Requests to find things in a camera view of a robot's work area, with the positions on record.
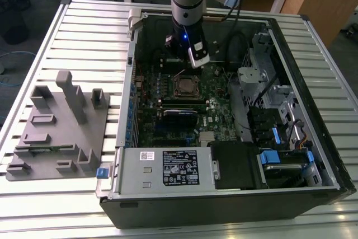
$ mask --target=blue tab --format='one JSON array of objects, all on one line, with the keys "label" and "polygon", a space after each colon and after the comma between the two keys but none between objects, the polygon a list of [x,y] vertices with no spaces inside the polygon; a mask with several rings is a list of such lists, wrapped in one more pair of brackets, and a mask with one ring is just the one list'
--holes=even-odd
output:
[{"label": "blue tab", "polygon": [[96,177],[98,179],[108,179],[110,174],[110,170],[108,168],[98,168]]},{"label": "blue tab", "polygon": [[265,156],[267,164],[281,162],[277,151],[263,151],[262,154]]},{"label": "blue tab", "polygon": [[307,152],[307,157],[308,157],[309,162],[314,162],[314,156],[313,156],[312,151]]},{"label": "blue tab", "polygon": [[260,154],[260,160],[261,160],[261,164],[265,165],[267,160],[266,157],[263,153]]},{"label": "blue tab", "polygon": [[276,144],[281,144],[281,139],[279,137],[279,133],[277,132],[277,128],[273,128],[272,131],[273,131],[274,136],[275,136]]}]

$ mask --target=warning label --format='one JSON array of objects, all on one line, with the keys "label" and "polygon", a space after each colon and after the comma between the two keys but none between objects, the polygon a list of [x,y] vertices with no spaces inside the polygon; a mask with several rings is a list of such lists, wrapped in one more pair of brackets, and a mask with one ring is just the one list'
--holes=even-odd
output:
[{"label": "warning label", "polygon": [[196,151],[163,151],[163,183],[165,186],[198,185]]}]

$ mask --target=slotted metal tabletop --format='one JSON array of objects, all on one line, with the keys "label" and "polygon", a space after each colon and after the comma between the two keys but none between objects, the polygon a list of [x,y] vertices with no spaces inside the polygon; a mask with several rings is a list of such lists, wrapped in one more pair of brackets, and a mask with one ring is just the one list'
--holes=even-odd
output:
[{"label": "slotted metal tabletop", "polygon": [[[96,178],[6,180],[6,167],[31,111],[29,95],[34,85],[48,85],[51,90],[59,90],[55,84],[59,69],[71,70],[74,85],[81,85],[83,92],[102,88],[111,94],[101,161],[114,160],[130,43],[128,12],[133,7],[170,10],[170,6],[87,0],[72,0],[59,7],[0,133],[0,238],[356,238],[357,193],[287,221],[124,231],[116,229],[102,211],[95,195]],[[215,9],[208,9],[208,12],[226,13]],[[242,13],[274,17],[278,21],[358,188],[358,102],[310,22],[294,15]],[[102,186],[109,189],[109,180]]]}]

